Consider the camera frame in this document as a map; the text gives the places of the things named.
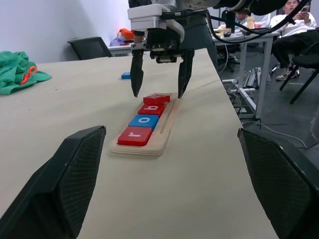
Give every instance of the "wooden board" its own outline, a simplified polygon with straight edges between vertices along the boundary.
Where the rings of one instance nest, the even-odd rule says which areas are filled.
[[[129,117],[127,124],[119,131],[119,133],[112,139],[109,148],[114,153],[125,153],[125,154],[137,154],[137,155],[150,155],[158,156],[162,155],[165,151],[169,135],[171,133],[173,124],[175,122],[178,108],[180,106],[181,99],[178,99],[177,93],[170,93],[170,102],[167,103],[165,110],[160,117],[147,145],[143,147],[139,146],[126,146],[118,145],[118,138],[122,132],[128,127],[131,120],[138,114],[139,109],[144,105],[143,102],[137,107],[135,114]]]

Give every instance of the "smartphone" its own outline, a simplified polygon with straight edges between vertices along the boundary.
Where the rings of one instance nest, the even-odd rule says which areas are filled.
[[[304,6],[304,8],[301,10],[301,12],[308,12],[310,9],[310,6]]]

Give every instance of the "green cloth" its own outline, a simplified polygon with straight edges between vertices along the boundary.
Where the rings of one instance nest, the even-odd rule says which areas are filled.
[[[15,91],[51,78],[50,75],[38,71],[30,76],[25,84],[19,85],[24,75],[28,74],[31,66],[36,65],[34,62],[29,61],[29,57],[25,52],[0,52],[0,94],[10,95]]]

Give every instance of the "sneaker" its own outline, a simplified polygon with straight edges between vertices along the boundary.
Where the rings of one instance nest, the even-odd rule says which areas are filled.
[[[285,71],[282,75],[276,77],[276,81],[285,81],[292,71]],[[295,72],[291,79],[298,78],[297,73]]]

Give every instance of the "red letter block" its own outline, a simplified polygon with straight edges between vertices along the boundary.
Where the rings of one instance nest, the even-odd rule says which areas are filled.
[[[118,144],[131,146],[145,146],[152,134],[150,127],[127,127],[118,138]]]
[[[143,98],[143,102],[146,105],[159,105],[159,104],[170,102],[170,96],[166,96],[166,95],[147,96]]]
[[[164,104],[160,105],[143,105],[142,108],[139,110],[139,115],[157,115],[160,117],[165,109]]]

